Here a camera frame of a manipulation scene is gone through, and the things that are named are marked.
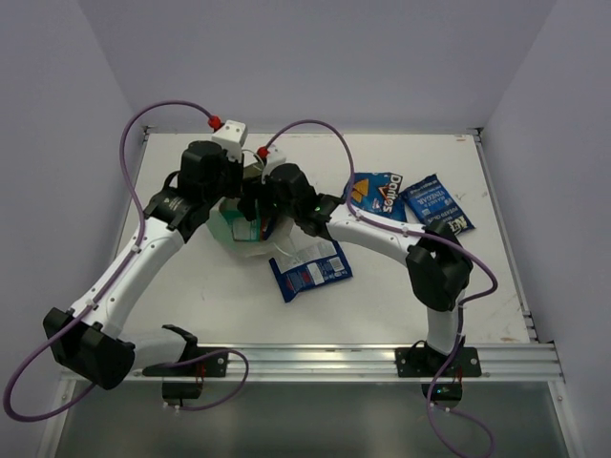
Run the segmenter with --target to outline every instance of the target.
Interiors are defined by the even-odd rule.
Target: blue packet
[[[391,172],[358,172],[354,174],[352,205],[374,215],[407,222],[405,206],[399,198],[402,180],[403,177]],[[348,184],[344,187],[344,198],[348,198],[347,187]]]
[[[352,269],[337,241],[323,240],[298,251],[294,257],[269,260],[285,303],[302,291],[352,277]]]
[[[455,235],[474,229],[467,215],[441,184],[437,174],[406,188],[400,196],[423,224],[431,224],[441,219],[450,226]]]

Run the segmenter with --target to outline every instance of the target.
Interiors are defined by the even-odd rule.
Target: red cable plug
[[[261,159],[265,159],[267,155],[269,155],[269,150],[266,147],[262,146],[257,150],[257,156]]]
[[[208,119],[208,125],[212,128],[214,132],[222,127],[222,121],[218,116],[212,116]]]

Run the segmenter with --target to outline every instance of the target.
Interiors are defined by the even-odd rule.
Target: purple cable
[[[240,351],[234,350],[232,348],[224,348],[221,350],[211,351],[210,353],[206,353],[205,355],[198,356],[197,358],[194,358],[192,360],[181,361],[179,363],[169,363],[169,364],[163,365],[163,367],[184,367],[186,365],[200,363],[209,358],[214,358],[215,356],[219,356],[224,353],[233,353],[234,355],[238,355],[240,358],[242,358],[242,361],[244,361],[244,366],[245,366],[244,375],[242,376],[242,380],[240,381],[238,386],[233,391],[231,391],[229,394],[227,394],[226,396],[223,396],[222,398],[220,398],[218,401],[215,401],[214,403],[206,404],[205,406],[196,406],[196,407],[181,406],[180,410],[188,410],[190,412],[199,412],[201,410],[207,410],[209,408],[219,406],[222,403],[229,401],[231,398],[237,395],[242,390],[242,388],[244,388],[244,385],[246,384],[246,379],[248,378],[248,372],[250,372],[250,364],[248,363],[248,360],[246,359],[246,357]]]
[[[212,118],[212,114],[210,112],[208,112],[202,106],[198,105],[197,103],[189,102],[189,101],[186,101],[186,100],[165,100],[165,101],[162,101],[162,102],[159,102],[159,103],[155,103],[153,105],[149,105],[146,108],[143,108],[138,113],[134,114],[134,116],[132,116],[132,118],[125,125],[125,128],[123,129],[123,133],[121,134],[121,140],[119,142],[118,157],[119,157],[119,163],[121,165],[121,172],[123,173],[123,178],[125,179],[125,185],[127,186],[127,189],[129,190],[130,195],[131,195],[132,199],[134,200],[134,205],[137,208],[137,215],[138,215],[139,226],[138,226],[136,245],[140,245],[140,243],[142,242],[142,239],[144,238],[144,229],[145,229],[144,212],[142,210],[142,204],[140,203],[140,200],[137,197],[136,188],[134,187],[134,184],[132,183],[132,179],[130,178],[130,175],[129,175],[128,171],[127,171],[127,164],[125,162],[125,144],[127,142],[127,135],[129,134],[130,130],[132,129],[132,127],[134,126],[136,121],[142,115],[144,115],[145,113],[147,113],[147,112],[149,112],[149,111],[151,111],[151,110],[153,110],[153,109],[155,109],[157,107],[164,107],[166,105],[182,105],[182,106],[185,106],[185,107],[195,108],[196,110],[198,110],[198,111],[204,113],[206,116],[208,116],[209,119]],[[115,273],[108,279],[108,281],[106,281],[106,283],[104,283],[104,285],[101,288],[99,288],[99,291],[97,291],[97,293],[93,297],[93,302],[98,302],[104,296],[104,294],[106,294],[106,292],[111,288],[111,286],[113,286],[113,284],[115,284],[116,279],[119,278],[121,273],[125,270],[125,267],[127,267],[127,265],[130,263],[130,261],[132,260],[132,258],[135,255],[136,255],[136,253],[134,251],[131,251],[130,253],[128,253],[128,255],[125,257],[125,259],[123,259],[121,264],[116,269]],[[12,394],[12,391],[14,390],[15,385],[17,384],[17,381],[19,380],[19,377],[21,377],[21,374],[26,370],[26,368],[43,351],[45,351],[47,348],[49,348],[51,345],[53,345],[55,342],[57,342],[59,339],[61,339],[62,336],[64,336],[73,327],[75,327],[77,324],[79,324],[80,321],[83,318],[85,318],[87,316],[87,314],[89,312],[91,312],[92,310],[93,310],[92,306],[89,306],[89,305],[86,306],[81,313],[79,313],[76,317],[74,317],[74,319],[70,322],[70,324],[68,324],[66,327],[61,329],[59,332],[57,332],[55,335],[53,335],[46,342],[44,342],[43,344],[38,346],[15,369],[15,371],[13,372],[11,377],[9,378],[9,381],[7,382],[7,385],[6,385],[5,389],[4,389],[4,394],[3,394],[3,397],[2,397],[2,404],[3,404],[3,407],[4,407],[4,411],[7,413],[7,415],[10,418],[12,418],[13,420],[15,420],[17,422],[24,422],[24,423],[33,423],[33,422],[40,422],[42,420],[48,420],[48,419],[54,417],[55,415],[58,415],[59,413],[61,413],[61,412],[65,411],[65,410],[69,409],[70,407],[74,406],[81,399],[83,399],[85,396],[87,396],[87,394],[89,394],[92,391],[92,389],[94,389],[95,384],[91,384],[85,390],[83,390],[83,392],[81,392],[78,396],[76,396],[75,398],[70,400],[64,406],[62,406],[62,407],[60,407],[60,408],[58,408],[56,410],[53,410],[51,412],[43,413],[43,414],[40,414],[40,415],[32,415],[32,416],[21,415],[21,414],[15,412],[13,410],[13,408],[12,408],[12,405],[11,405],[11,394]]]
[[[265,145],[265,148],[269,148],[272,143],[274,143],[274,141],[276,141],[278,139],[278,137],[282,134],[284,134],[286,131],[292,129],[295,126],[300,126],[302,124],[317,124],[319,126],[323,126],[327,129],[329,129],[330,131],[332,131],[340,140],[340,142],[342,143],[342,146],[344,146],[344,150],[346,150],[346,155],[348,156],[348,164],[349,164],[349,168],[350,168],[350,176],[348,178],[348,188],[346,190],[346,195],[347,196],[351,196],[352,195],[352,188],[354,187],[354,160],[352,158],[352,152],[350,151],[350,148],[348,146],[348,144],[346,143],[346,141],[344,140],[344,137],[342,136],[342,134],[332,125],[324,122],[324,121],[319,121],[317,119],[302,119],[300,121],[295,121],[292,122],[290,124],[288,124],[287,126],[283,127],[277,134],[275,134],[274,136],[272,136],[269,141],[267,142],[267,144]],[[379,227],[380,229],[385,229],[387,231],[396,233],[396,234],[404,234],[404,232],[401,229],[397,229],[395,227],[386,225],[382,222],[378,222],[378,221],[374,221],[373,219],[369,219],[367,217],[364,217],[362,214],[358,214],[357,211],[354,209],[354,207],[352,206],[352,202],[351,199],[348,198],[346,201],[346,206],[348,208],[348,210],[352,213],[352,215],[359,219],[362,220],[372,226],[375,227]],[[453,250],[457,251],[458,253],[460,253],[462,256],[472,260],[475,264],[477,264],[477,266],[479,266],[479,268],[481,268],[481,270],[484,271],[484,273],[490,278],[491,282],[492,282],[492,286],[482,292],[476,293],[476,294],[472,294],[471,296],[469,296],[468,298],[463,299],[462,301],[460,301],[460,303],[458,304],[458,329],[456,332],[456,340],[454,342],[454,346],[452,351],[450,352],[450,355],[448,356],[448,358],[446,359],[446,362],[443,363],[443,365],[439,368],[439,370],[437,371],[437,373],[434,375],[434,377],[431,380],[431,385],[429,386],[429,391],[427,393],[427,415],[429,417],[429,423],[431,424],[431,428],[433,430],[433,432],[436,434],[436,436],[439,438],[439,440],[454,454],[462,457],[462,458],[471,458],[469,455],[465,455],[462,452],[460,452],[457,448],[455,448],[452,444],[450,444],[450,442],[443,436],[443,434],[441,433],[441,431],[438,429],[437,425],[434,422],[434,419],[432,417],[432,408],[431,408],[431,403],[432,403],[432,391],[437,383],[437,380],[439,379],[439,377],[441,377],[441,375],[443,374],[443,372],[448,368],[448,366],[452,363],[453,359],[455,358],[456,354],[458,353],[458,350],[460,348],[460,341],[461,341],[461,334],[462,334],[462,327],[463,327],[463,323],[464,323],[464,317],[463,317],[463,305],[467,302],[470,301],[474,301],[475,299],[479,299],[479,298],[483,298],[485,296],[489,296],[491,294],[493,294],[497,288],[498,288],[498,280],[496,279],[495,274],[493,273],[493,271],[490,269],[490,267],[488,267],[480,258],[478,258],[476,255],[474,255],[473,253],[469,252],[468,250],[466,250],[465,248],[463,248],[460,245],[457,245],[456,243],[453,243],[447,239],[443,239],[442,237],[438,237],[436,235],[433,234],[427,234],[424,232],[416,232],[416,231],[406,231],[405,235],[408,236],[413,236],[413,237],[420,237],[423,239],[431,239],[434,240],[436,242],[442,243],[446,246],[449,246],[450,248],[452,248]],[[472,422],[474,422],[476,425],[478,425],[479,427],[481,427],[486,434],[488,434],[488,437],[490,438],[490,447],[488,448],[488,451],[483,455],[483,457],[489,457],[493,454],[493,452],[495,451],[495,437],[493,435],[493,433],[488,429],[488,427],[486,427],[482,422],[480,422],[479,420],[477,420],[475,417],[472,417],[471,415],[461,412],[460,410],[455,410],[452,409],[450,410],[451,413],[459,416],[459,417],[463,417],[467,420],[470,420]]]

